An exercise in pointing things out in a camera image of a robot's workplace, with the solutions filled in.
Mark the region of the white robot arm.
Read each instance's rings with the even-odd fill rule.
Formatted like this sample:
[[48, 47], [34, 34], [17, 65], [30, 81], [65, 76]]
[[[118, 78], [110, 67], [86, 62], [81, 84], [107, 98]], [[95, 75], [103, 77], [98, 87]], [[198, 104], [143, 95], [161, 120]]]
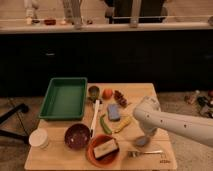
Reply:
[[162, 112], [158, 100], [151, 96], [136, 105], [133, 116], [147, 136], [161, 128], [213, 147], [213, 119]]

